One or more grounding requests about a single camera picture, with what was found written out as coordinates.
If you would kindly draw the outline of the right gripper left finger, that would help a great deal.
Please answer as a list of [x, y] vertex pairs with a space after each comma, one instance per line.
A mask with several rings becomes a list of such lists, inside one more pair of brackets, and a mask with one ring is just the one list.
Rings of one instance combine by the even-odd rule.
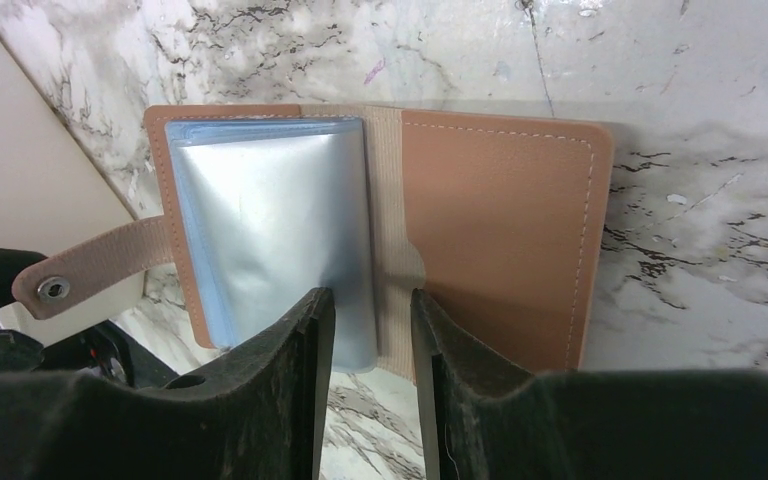
[[315, 288], [160, 388], [0, 373], [0, 479], [315, 479], [335, 306]]

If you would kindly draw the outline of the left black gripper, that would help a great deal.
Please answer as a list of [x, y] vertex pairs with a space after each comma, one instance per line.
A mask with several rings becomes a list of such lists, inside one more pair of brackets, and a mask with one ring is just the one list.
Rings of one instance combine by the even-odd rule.
[[37, 321], [15, 300], [12, 282], [46, 259], [0, 248], [0, 372], [68, 370], [135, 388], [159, 387], [177, 373], [107, 318], [82, 310]]

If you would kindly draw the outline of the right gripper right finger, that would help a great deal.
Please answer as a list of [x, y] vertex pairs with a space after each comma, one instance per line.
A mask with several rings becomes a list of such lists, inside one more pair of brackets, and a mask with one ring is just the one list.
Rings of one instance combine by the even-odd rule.
[[411, 329], [431, 479], [768, 479], [768, 373], [535, 375], [425, 291]]

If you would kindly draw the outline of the brown leather card holder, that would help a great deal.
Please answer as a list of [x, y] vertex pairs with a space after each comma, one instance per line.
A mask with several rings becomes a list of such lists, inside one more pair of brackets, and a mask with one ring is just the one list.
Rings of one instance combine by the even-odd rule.
[[415, 371], [410, 296], [536, 373], [580, 366], [614, 141], [596, 123], [371, 105], [155, 105], [163, 212], [23, 269], [55, 317], [173, 264], [198, 344], [231, 348], [332, 289], [333, 364]]

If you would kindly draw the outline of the white plastic tray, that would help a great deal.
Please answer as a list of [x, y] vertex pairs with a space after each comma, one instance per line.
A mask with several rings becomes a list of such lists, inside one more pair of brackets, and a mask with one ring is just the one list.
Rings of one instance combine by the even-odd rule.
[[131, 220], [0, 41], [0, 248], [51, 256]]

